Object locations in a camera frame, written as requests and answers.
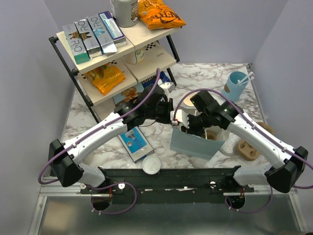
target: cable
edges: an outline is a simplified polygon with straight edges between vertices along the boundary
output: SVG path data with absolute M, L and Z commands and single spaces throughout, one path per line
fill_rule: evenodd
M 58 153 L 57 155 L 55 155 L 53 158 L 51 158 L 43 167 L 43 169 L 40 171 L 39 173 L 39 176 L 38 176 L 38 182 L 39 184 L 41 185 L 48 185 L 48 184 L 51 184 L 51 183 L 54 183 L 54 182 L 57 182 L 59 181 L 58 179 L 55 179 L 55 180 L 50 180 L 50 181 L 47 181 L 47 182 L 44 182 L 42 181 L 42 177 L 43 177 L 43 174 L 45 172 L 45 170 L 48 168 L 48 166 L 53 163 L 58 157 L 62 156 L 64 153 L 66 153 L 67 151 L 69 151 L 70 149 L 74 148 L 77 144 L 79 144 L 81 141 L 85 140 L 86 138 L 88 138 L 89 136 L 93 135 L 94 133 L 98 132 L 99 130 L 102 130 L 104 128 L 106 128 L 107 126 L 115 123 L 116 121 L 128 116 L 129 114 L 131 114 L 132 112 L 136 111 L 144 102 L 146 102 L 146 100 L 151 96 L 151 94 L 153 93 L 153 91 L 155 90 L 156 86 L 157 86 L 157 82 L 159 81 L 160 79 L 160 68 L 157 68 L 156 69 L 156 81 L 154 83 L 154 85 L 152 86 L 151 90 L 149 91 L 149 93 L 147 94 L 147 96 L 136 106 L 134 107 L 132 110 L 130 110 L 129 112 L 123 114 L 122 116 L 112 120 L 112 121 L 109 121 L 108 123 L 106 123 L 105 126 L 99 126 L 97 127 L 96 129 L 90 131 L 88 134 L 86 134 L 85 136 L 81 137 L 79 140 L 77 140 L 74 144 L 70 145 L 69 147 L 67 147 L 66 149 L 62 150 L 60 153 Z
M 240 111 L 240 109 L 232 102 L 230 101 L 225 95 L 221 94 L 218 91 L 215 91 L 213 89 L 210 88 L 199 88 L 199 89 L 195 89 L 193 91 L 188 92 L 186 95 L 183 96 L 183 98 L 178 102 L 177 107 L 175 108 L 174 111 L 174 115 L 173 115 L 173 120 L 175 120 L 176 117 L 176 113 L 178 111 L 178 108 L 180 107 L 181 103 L 192 93 L 194 92 L 198 92 L 198 91 L 209 91 L 209 92 L 213 92 L 215 94 L 218 94 L 219 96 L 221 96 L 222 98 L 224 98 L 228 103 L 230 103 L 234 109 L 243 117 L 243 119 L 251 126 L 254 126 L 254 124 Z M 302 161 L 304 164 L 306 164 L 309 168 L 311 168 L 313 170 L 313 165 L 311 163 L 309 163 L 308 161 L 304 160 L 303 158 L 301 158 L 300 156 L 296 155 L 295 153 L 284 149 L 284 147 L 276 142 L 273 138 L 271 138 L 270 136 L 268 136 L 265 132 L 263 132 L 261 129 L 259 129 L 257 126 L 254 127 L 255 130 L 257 130 L 262 136 L 264 136 L 266 139 L 268 139 L 270 142 L 272 142 L 273 144 L 275 144 L 277 147 L 279 147 L 282 151 L 285 151 L 286 153 L 292 155 L 293 157 L 297 158 L 298 160 Z M 313 185 L 310 186 L 293 186 L 294 188 L 299 188 L 299 189 L 311 189 L 313 188 Z
M 261 211 L 265 210 L 266 208 L 268 208 L 270 206 L 272 200 L 273 200 L 273 188 L 270 187 L 270 198 L 269 198 L 269 201 L 266 203 L 265 206 L 263 206 L 260 209 L 257 209 L 257 210 L 254 210 L 254 211 L 245 211 L 245 210 L 235 209 L 235 208 L 232 207 L 231 200 L 230 200 L 229 197 L 225 197 L 225 204 L 227 205 L 228 209 L 230 209 L 232 211 L 235 211 L 235 212 L 237 211 L 237 212 L 240 212 L 240 213 L 248 213 L 249 214 L 249 213 L 256 213 L 256 212 L 261 212 Z
M 155 124 L 157 120 L 155 120 L 154 122 L 152 122 L 150 125 L 146 125 L 146 126 L 138 126 L 138 127 L 147 127 L 147 126 L 152 126 L 153 124 Z
M 126 209 L 124 209 L 124 210 L 122 210 L 122 211 L 117 211 L 117 212 L 104 212 L 104 211 L 98 211 L 98 210 L 96 210 L 96 209 L 93 207 L 93 198 L 92 198 L 92 199 L 91 199 L 92 212 L 93 212 L 93 211 L 99 212 L 99 215 L 100 215 L 100 214 L 121 214 L 121 213 L 124 213 L 124 212 L 126 212 L 126 211 L 129 211 L 129 210 L 135 205 L 135 203 L 136 203 L 136 201 L 137 201 L 137 192 L 136 192 L 135 187 L 134 187 L 132 184 L 130 184 L 130 183 L 127 183 L 127 182 L 120 182 L 120 183 L 115 183 L 115 184 L 112 184 L 112 185 L 109 185 L 109 186 L 106 186 L 106 187 L 103 187 L 103 188 L 95 188 L 95 187 L 90 186 L 90 185 L 88 185 L 88 186 L 91 187 L 91 188 L 94 189 L 94 190 L 104 190 L 104 189 L 108 189 L 108 188 L 110 188 L 110 187 L 113 187 L 113 186 L 116 186 L 116 185 L 119 185 L 119 184 L 126 184 L 126 185 L 129 185 L 130 187 L 132 187 L 132 189 L 134 190 L 134 194 L 135 194 L 135 198 L 134 198 L 133 203 L 132 203 L 128 208 L 126 208 Z

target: gray canister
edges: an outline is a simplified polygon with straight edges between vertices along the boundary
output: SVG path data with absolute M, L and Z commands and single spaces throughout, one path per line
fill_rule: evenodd
M 110 0 L 113 17 L 120 27 L 132 27 L 139 21 L 138 0 Z

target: marble tabletop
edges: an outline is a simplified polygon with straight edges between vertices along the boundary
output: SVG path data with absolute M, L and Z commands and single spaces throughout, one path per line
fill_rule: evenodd
M 221 91 L 224 84 L 233 71 L 247 73 L 243 64 L 176 64 L 171 67 L 174 78 L 177 82 L 176 89 L 170 94 L 176 107 L 180 98 L 188 91 L 196 88 L 212 88 Z M 221 98 L 213 94 L 221 103 Z M 236 102 L 255 121 L 262 121 L 259 106 L 251 84 L 248 84 L 244 92 Z M 153 121 L 147 120 L 144 125 Z M 63 140 L 71 139 L 96 124 L 83 99 L 75 90 L 72 106 L 69 112 L 66 130 Z M 204 160 L 188 156 L 170 150 L 172 135 L 171 125 L 154 123 L 149 127 L 142 127 L 154 153 L 161 159 L 162 168 L 218 168 L 234 167 L 236 165 L 255 166 L 266 163 L 266 159 L 260 156 L 253 162 L 242 159 L 239 155 L 226 156 L 218 151 L 211 160 Z M 118 137 L 108 141 L 94 151 L 84 163 L 90 166 L 101 166 L 102 168 L 142 168 L 142 161 L 134 163 L 123 147 Z

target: gray wall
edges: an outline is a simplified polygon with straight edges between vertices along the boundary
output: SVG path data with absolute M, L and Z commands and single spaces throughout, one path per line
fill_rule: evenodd
M 57 26 L 111 10 L 109 0 L 44 0 Z M 182 62 L 252 62 L 287 0 L 164 0 L 186 22 L 173 35 Z
M 42 0 L 1 1 L 0 19 L 0 233 L 24 235 L 73 86 L 48 41 L 58 28 Z
M 260 100 L 276 135 L 308 149 L 313 164 L 313 2 L 289 0 L 253 62 Z M 312 185 L 306 167 L 298 185 Z M 299 199 L 313 231 L 313 189 Z

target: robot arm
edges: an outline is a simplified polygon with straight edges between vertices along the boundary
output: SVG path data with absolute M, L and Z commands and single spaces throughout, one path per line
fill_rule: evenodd
M 93 168 L 83 164 L 83 160 L 108 140 L 143 124 L 145 119 L 154 119 L 164 124 L 179 124 L 182 131 L 198 136 L 203 134 L 206 127 L 219 126 L 255 146 L 270 164 L 251 168 L 240 167 L 233 175 L 233 178 L 239 185 L 269 183 L 278 191 L 289 192 L 290 188 L 303 172 L 304 165 L 301 161 L 294 159 L 291 154 L 278 149 L 277 146 L 257 132 L 255 127 L 257 126 L 266 132 L 272 139 L 283 145 L 285 149 L 292 151 L 301 158 L 307 158 L 307 150 L 303 147 L 294 149 L 257 124 L 251 127 L 231 104 L 226 101 L 222 105 L 219 105 L 209 92 L 206 91 L 201 91 L 191 98 L 200 113 L 198 116 L 187 115 L 184 111 L 179 110 L 176 116 L 177 119 L 173 121 L 171 118 L 171 114 L 173 114 L 173 101 L 168 97 L 173 85 L 171 83 L 165 83 L 161 86 L 156 86 L 152 95 L 137 110 L 120 121 L 108 126 L 106 125 L 106 123 L 126 114 L 136 107 L 146 97 L 151 88 L 146 87 L 137 99 L 118 106 L 114 113 L 111 113 L 105 120 L 80 136 L 66 141 L 65 144 L 61 144 L 58 140 L 50 144 L 49 158 L 51 159 L 60 151 L 73 145 L 77 139 L 90 134 L 99 126 L 105 127 L 87 137 L 51 164 L 51 168 L 62 186 L 67 187 L 76 182 L 88 184 L 93 187 L 102 185 L 106 179 L 105 171 L 99 167 Z M 253 121 L 247 114 L 245 114 L 245 117 Z

